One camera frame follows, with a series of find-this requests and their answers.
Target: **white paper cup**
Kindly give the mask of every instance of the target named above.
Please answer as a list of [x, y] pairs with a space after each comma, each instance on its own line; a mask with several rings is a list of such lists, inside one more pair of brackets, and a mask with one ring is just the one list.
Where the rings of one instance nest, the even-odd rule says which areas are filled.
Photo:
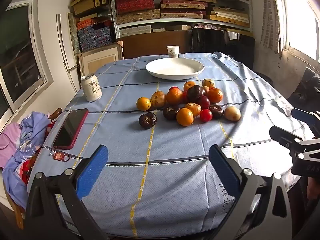
[[167, 46], [169, 57], [179, 57], [179, 46]]

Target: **plate rim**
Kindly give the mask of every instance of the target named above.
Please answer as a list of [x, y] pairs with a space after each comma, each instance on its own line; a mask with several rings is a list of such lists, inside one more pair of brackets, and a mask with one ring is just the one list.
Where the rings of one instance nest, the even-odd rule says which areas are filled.
[[181, 59], [187, 59], [187, 60], [196, 61], [197, 63], [201, 64], [202, 69], [200, 69], [199, 71], [194, 72], [194, 73], [192, 73], [192, 74], [160, 74], [160, 73], [156, 73], [156, 72], [153, 72], [153, 71], [150, 71], [150, 70], [147, 69], [147, 66], [148, 66], [151, 62], [154, 62], [154, 61], [157, 61], [157, 60], [162, 60], [162, 59], [169, 59], [169, 58], [168, 58], [168, 57], [167, 57], [167, 58], [158, 58], [158, 59], [155, 59], [155, 60], [153, 60], [153, 61], [150, 61], [150, 62], [146, 65], [146, 71], [148, 71], [149, 73], [156, 74], [156, 75], [164, 75], [164, 76], [190, 76], [190, 75], [196, 75], [196, 74], [200, 73], [200, 72], [203, 71], [204, 68], [205, 68], [204, 65], [203, 65], [201, 62], [199, 62], [199, 61], [197, 61], [197, 60], [195, 60], [195, 59], [192, 59], [192, 58], [181, 58]]

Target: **window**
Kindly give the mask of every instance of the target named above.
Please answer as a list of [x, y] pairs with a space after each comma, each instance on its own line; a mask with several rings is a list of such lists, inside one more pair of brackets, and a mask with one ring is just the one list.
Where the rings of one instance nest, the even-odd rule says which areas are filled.
[[287, 22], [284, 48], [320, 70], [319, 21], [308, 0], [284, 0]]
[[0, 131], [48, 80], [52, 83], [41, 43], [37, 0], [13, 0], [0, 18]]

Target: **red cherry tomato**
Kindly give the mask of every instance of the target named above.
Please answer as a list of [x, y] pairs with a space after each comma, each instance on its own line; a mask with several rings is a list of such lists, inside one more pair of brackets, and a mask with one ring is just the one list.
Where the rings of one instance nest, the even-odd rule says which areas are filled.
[[184, 103], [188, 103], [189, 99], [188, 99], [188, 97], [187, 97], [187, 91], [184, 91], [184, 92], [183, 92], [182, 101], [183, 101]]
[[209, 122], [212, 119], [212, 113], [209, 109], [204, 109], [200, 113], [200, 120], [202, 122]]
[[171, 87], [171, 88], [169, 89], [169, 91], [170, 91], [171, 89], [173, 89], [173, 88], [177, 88], [177, 89], [179, 89], [178, 87]]

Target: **pink cloth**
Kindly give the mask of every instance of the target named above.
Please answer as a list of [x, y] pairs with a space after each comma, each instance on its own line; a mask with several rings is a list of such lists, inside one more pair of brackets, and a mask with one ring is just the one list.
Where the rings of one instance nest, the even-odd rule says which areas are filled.
[[0, 133], [0, 167], [3, 168], [20, 146], [21, 129], [16, 122], [10, 123]]

